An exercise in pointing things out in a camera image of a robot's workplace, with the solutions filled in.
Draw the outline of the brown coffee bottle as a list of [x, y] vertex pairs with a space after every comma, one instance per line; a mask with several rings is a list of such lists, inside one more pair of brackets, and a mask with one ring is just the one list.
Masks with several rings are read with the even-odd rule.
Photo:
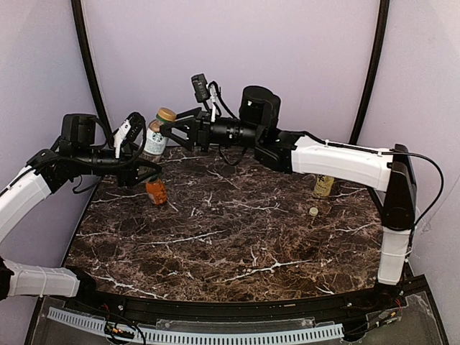
[[159, 108], [155, 118], [147, 127], [147, 138], [143, 155], [146, 160], [158, 163], [167, 146], [168, 138], [164, 137], [160, 128], [163, 124], [170, 124], [175, 121], [177, 114], [165, 107]]

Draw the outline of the yellow tea bottle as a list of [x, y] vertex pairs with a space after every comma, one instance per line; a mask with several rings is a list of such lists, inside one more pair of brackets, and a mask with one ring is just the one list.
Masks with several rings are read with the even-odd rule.
[[327, 198], [330, 196], [334, 184], [334, 178], [327, 175], [317, 175], [316, 184], [313, 188], [313, 195], [317, 198]]

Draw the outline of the pale yellow bottle cap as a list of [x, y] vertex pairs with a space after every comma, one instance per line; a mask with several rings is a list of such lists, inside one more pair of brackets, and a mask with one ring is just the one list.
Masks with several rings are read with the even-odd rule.
[[309, 209], [308, 213], [309, 213], [310, 216], [317, 216], [318, 215], [318, 209], [316, 207], [311, 207]]

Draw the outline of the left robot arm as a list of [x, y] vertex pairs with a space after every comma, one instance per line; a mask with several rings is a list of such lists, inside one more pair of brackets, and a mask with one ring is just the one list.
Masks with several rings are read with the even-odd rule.
[[[95, 143], [96, 115], [66, 114], [53, 146], [29, 159], [18, 175], [1, 191], [1, 238], [39, 203], [77, 177], [114, 176], [120, 186], [135, 186], [161, 167], [142, 159], [144, 145], [134, 143], [147, 136], [144, 117], [133, 112], [115, 131], [105, 129], [103, 144]], [[1, 299], [17, 295], [74, 298], [92, 281], [77, 269], [41, 267], [1, 259]]]

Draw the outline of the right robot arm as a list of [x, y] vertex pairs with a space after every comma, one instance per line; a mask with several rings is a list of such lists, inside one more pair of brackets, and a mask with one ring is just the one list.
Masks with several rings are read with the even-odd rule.
[[207, 151], [210, 144], [250, 148], [255, 160], [273, 171], [327, 175], [383, 192], [377, 282], [398, 284], [413, 232], [422, 219], [416, 213], [417, 184], [411, 163], [422, 156], [401, 144], [392, 149], [368, 148], [320, 139], [307, 131], [278, 129], [280, 106], [280, 97], [269, 89], [247, 86], [237, 118], [196, 108], [163, 124], [160, 131], [187, 150]]

